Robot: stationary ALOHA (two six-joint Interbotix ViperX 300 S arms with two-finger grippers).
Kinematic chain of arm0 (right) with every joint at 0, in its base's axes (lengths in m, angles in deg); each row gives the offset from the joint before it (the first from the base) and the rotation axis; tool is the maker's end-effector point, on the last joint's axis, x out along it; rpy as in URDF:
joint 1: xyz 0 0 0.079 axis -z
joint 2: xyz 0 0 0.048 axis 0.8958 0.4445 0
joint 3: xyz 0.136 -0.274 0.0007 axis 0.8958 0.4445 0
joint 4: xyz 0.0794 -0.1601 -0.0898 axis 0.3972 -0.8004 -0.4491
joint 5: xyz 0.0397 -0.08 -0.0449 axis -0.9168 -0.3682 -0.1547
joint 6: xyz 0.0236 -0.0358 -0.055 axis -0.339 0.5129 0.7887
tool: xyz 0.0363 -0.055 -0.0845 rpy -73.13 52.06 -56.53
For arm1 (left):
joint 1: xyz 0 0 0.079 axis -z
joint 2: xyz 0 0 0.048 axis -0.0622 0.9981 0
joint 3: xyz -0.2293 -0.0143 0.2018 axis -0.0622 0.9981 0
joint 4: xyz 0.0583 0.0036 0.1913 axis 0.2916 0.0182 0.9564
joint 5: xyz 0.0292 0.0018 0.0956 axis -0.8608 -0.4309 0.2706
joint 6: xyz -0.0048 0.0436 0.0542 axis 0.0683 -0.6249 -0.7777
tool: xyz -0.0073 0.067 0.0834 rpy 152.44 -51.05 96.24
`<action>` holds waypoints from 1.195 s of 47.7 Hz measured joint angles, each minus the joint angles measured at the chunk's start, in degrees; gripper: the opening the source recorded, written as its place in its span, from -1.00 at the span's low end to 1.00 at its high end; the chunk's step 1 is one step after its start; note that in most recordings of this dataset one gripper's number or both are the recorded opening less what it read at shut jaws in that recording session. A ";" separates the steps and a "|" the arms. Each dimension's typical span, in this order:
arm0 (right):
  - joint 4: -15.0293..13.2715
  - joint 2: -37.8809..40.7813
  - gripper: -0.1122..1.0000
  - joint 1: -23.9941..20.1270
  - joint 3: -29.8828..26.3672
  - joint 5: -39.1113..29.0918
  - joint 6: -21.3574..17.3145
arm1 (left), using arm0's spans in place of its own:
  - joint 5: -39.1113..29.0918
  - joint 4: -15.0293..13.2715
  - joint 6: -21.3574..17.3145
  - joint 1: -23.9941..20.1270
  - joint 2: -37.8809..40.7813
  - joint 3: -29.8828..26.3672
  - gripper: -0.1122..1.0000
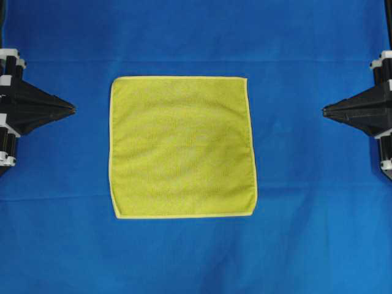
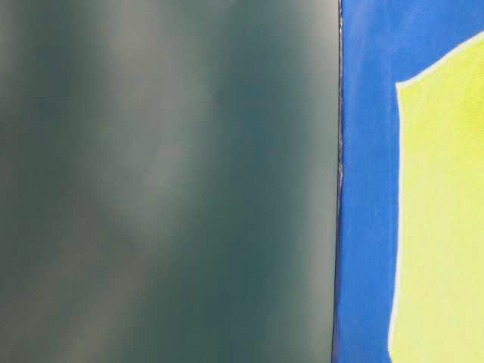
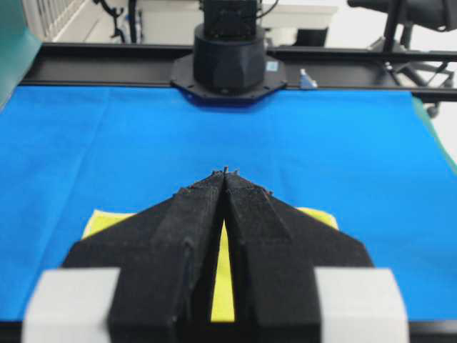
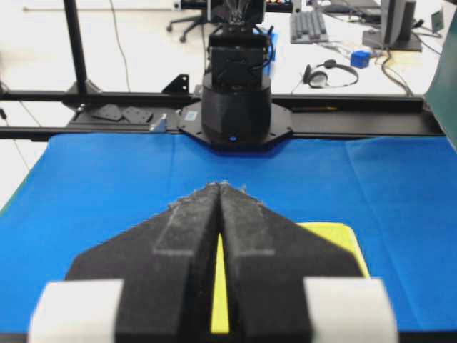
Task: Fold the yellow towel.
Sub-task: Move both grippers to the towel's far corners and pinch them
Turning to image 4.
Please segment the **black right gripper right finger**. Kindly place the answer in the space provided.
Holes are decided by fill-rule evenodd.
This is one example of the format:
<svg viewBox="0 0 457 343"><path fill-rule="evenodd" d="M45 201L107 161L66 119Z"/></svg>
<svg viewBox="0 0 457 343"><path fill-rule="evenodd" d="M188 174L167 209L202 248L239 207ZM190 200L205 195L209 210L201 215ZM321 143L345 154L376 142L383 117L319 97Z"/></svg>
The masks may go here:
<svg viewBox="0 0 457 343"><path fill-rule="evenodd" d="M380 279L352 252L220 187L229 318L242 342L395 342Z"/></svg>

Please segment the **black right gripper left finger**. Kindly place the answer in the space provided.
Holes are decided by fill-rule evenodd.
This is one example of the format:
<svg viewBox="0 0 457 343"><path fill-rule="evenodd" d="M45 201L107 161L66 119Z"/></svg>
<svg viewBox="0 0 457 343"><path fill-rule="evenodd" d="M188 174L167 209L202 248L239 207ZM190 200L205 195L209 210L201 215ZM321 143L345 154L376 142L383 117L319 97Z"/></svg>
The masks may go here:
<svg viewBox="0 0 457 343"><path fill-rule="evenodd" d="M30 342L189 342L211 306L219 187L80 253L49 282Z"/></svg>

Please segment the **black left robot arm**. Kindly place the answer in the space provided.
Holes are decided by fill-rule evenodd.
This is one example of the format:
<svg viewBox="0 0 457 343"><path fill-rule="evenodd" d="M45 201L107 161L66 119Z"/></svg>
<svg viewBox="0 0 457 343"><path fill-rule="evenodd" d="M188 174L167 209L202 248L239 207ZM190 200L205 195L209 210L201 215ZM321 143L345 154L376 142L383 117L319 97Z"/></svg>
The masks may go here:
<svg viewBox="0 0 457 343"><path fill-rule="evenodd" d="M265 1L208 1L209 21L218 24L209 36L209 67L201 100L181 110L178 128L215 149L252 150L293 133L291 111L272 102L271 36L258 25Z"/></svg>

